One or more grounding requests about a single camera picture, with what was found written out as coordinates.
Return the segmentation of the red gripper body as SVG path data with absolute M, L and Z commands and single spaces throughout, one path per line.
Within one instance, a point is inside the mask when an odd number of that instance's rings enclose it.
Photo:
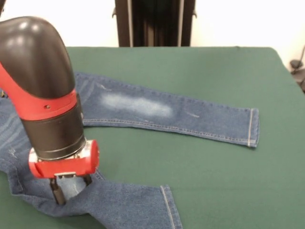
M 37 178 L 59 176 L 85 176 L 95 173 L 99 165 L 99 147 L 96 140 L 88 140 L 81 151 L 65 159 L 46 161 L 38 158 L 32 148 L 29 153 L 29 168 Z

